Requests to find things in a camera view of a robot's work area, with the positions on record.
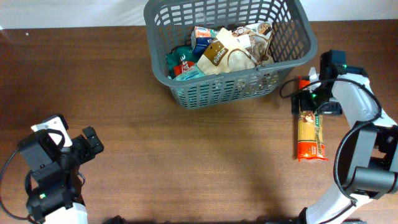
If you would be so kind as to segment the green Nescafe coffee bag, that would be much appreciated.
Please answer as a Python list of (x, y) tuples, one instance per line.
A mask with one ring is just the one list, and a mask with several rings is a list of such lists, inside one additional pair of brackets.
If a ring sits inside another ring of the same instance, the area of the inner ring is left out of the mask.
[(166, 56), (169, 76), (171, 79), (187, 71), (198, 62), (200, 55), (193, 53), (190, 46), (176, 47)]

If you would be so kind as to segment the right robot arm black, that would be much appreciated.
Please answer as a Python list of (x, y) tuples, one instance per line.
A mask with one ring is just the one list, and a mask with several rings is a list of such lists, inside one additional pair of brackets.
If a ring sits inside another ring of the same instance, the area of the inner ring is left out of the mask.
[(299, 88), (288, 97), (298, 116), (299, 159), (324, 159), (323, 115), (343, 114), (350, 126), (336, 150), (331, 187), (300, 212), (298, 223), (343, 223), (361, 206), (397, 193), (397, 123), (365, 70), (347, 65), (344, 51), (329, 50), (319, 71), (296, 81)]

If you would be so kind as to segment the orange San Remo spaghetti pack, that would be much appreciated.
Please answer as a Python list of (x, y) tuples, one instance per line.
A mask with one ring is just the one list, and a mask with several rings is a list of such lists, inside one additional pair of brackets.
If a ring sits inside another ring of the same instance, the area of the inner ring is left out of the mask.
[(314, 103), (316, 95), (304, 86), (309, 80), (300, 79), (298, 87), (302, 91), (297, 95), (298, 133), (297, 133), (297, 159), (301, 161), (327, 161), (325, 144), (323, 142), (323, 116), (316, 112), (318, 106)]

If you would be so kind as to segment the mint toilet wipes pack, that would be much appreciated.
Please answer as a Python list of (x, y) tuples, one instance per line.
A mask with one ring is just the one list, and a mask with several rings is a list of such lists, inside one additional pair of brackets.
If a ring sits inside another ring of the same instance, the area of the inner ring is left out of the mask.
[(182, 65), (174, 67), (175, 81), (187, 81), (195, 78), (205, 77), (206, 75), (197, 67), (196, 64), (185, 69)]

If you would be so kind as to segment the blue Kleenex tissue multipack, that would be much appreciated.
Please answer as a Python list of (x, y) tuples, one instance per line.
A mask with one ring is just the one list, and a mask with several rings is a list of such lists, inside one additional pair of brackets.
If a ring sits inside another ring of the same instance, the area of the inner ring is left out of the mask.
[(193, 53), (196, 55), (203, 54), (218, 33), (218, 30), (195, 26), (191, 34)]

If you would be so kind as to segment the beige snack pouch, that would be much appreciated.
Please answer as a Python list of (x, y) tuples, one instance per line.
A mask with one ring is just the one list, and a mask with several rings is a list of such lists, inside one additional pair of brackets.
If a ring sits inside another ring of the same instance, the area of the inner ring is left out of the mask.
[(248, 34), (234, 36), (225, 28), (216, 35), (197, 62), (205, 75), (237, 72), (254, 68), (257, 60), (247, 50), (251, 46)]
[(258, 65), (273, 63), (269, 53), (273, 28), (270, 22), (258, 22), (236, 28), (232, 34), (252, 55)]

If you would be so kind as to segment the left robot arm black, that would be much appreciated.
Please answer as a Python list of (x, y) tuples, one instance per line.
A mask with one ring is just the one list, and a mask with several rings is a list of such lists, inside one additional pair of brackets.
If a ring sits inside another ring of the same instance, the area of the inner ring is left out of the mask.
[(35, 223), (87, 223), (81, 194), (85, 177), (80, 166), (104, 151), (95, 129), (88, 126), (71, 138), (62, 114), (50, 116), (31, 129), (32, 134), (17, 145), (30, 167), (25, 178), (30, 218)]

